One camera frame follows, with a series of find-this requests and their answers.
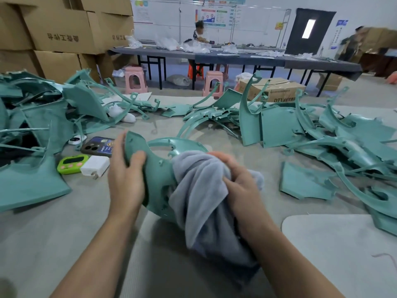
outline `phone case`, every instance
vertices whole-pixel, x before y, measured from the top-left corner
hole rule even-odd
[[[83,154],[112,157],[114,139],[104,137],[94,137],[84,143],[80,151]]]

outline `gray work surface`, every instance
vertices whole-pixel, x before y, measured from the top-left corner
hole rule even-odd
[[[222,53],[221,50],[212,50],[209,54],[194,54],[183,51],[157,49],[156,47],[142,47],[136,49],[131,49],[128,47],[116,47],[112,48],[110,51],[122,54],[194,59],[196,63],[200,64],[259,65],[270,67],[283,67],[285,69],[324,70],[340,74],[353,81],[357,80],[362,72],[361,66],[359,64],[349,63],[346,61],[336,60],[335,62],[332,62],[320,59],[315,61],[308,59],[298,59],[292,56],[279,56],[274,59],[252,58],[252,54],[239,54],[239,56],[218,55]]]
[[[149,101],[153,102],[154,98],[164,104],[193,104],[201,99],[151,96]],[[213,99],[209,99],[206,104],[212,102]],[[384,124],[397,127],[397,113],[390,109],[335,108],[344,115],[352,112],[368,118],[382,117]],[[179,117],[166,118],[160,113],[149,113],[149,116],[149,120],[137,117],[135,124],[120,123],[115,128],[90,134],[88,138],[115,138],[128,128],[151,140],[175,136],[183,125]],[[291,215],[366,213],[363,204],[340,182],[336,184],[343,189],[342,194],[331,201],[297,200],[279,192],[283,161],[330,170],[315,159],[298,153],[286,157],[281,152],[284,147],[263,149],[260,144],[244,147],[239,140],[211,123],[197,127],[190,139],[200,141],[210,150],[232,154],[241,164],[260,171],[265,178],[262,200],[279,226]],[[78,152],[70,145],[62,152],[62,156],[76,154]],[[104,222],[109,207],[107,173],[97,180],[81,174],[66,175],[64,178],[73,189],[72,193],[29,210],[0,213],[2,298],[6,296],[1,295],[1,290],[11,285],[17,296],[9,297],[48,297]],[[361,185],[368,185],[364,180],[359,181]],[[184,233],[176,225],[161,220],[143,207],[128,247],[124,269],[124,284],[120,288],[120,297],[123,298],[273,297],[263,272],[259,272],[250,285],[238,291],[211,263],[187,251]]]

